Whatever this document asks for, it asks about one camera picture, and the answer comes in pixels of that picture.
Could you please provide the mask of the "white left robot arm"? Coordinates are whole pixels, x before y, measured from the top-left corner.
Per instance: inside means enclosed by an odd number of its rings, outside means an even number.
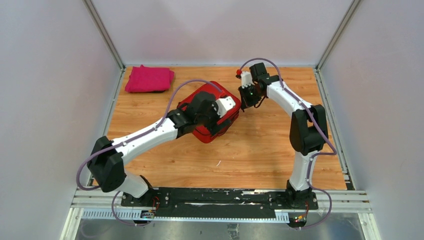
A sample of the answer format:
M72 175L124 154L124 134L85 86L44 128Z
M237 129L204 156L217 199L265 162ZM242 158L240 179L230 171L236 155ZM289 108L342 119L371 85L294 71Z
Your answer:
M86 166L104 193L125 192L140 206L149 206L153 193L148 183L128 172L125 166L148 150L191 134L198 127L208 129L212 135L218 134L231 124L230 115L237 113L239 107L239 100L232 95L193 93L152 125L113 140L106 136L98 138Z

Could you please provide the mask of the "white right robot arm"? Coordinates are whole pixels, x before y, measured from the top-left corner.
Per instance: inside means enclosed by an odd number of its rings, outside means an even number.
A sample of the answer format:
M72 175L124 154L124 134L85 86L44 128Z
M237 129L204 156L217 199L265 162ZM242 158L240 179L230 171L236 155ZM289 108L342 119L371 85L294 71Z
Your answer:
M258 108L263 100L276 102L290 117L289 141L295 152L292 174L287 181L285 201L298 209L311 195L310 175L318 154L328 140L325 108L313 105L294 93L280 75L270 75L264 63L252 65L248 71L238 69L241 109Z

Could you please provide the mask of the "black red medicine case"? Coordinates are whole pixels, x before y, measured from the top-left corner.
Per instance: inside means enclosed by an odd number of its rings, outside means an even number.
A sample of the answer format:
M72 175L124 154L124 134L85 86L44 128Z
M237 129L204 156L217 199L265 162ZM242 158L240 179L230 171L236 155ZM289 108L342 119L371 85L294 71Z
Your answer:
M202 143L224 135L239 116L241 101L216 81L200 86L177 108L195 124L192 134Z

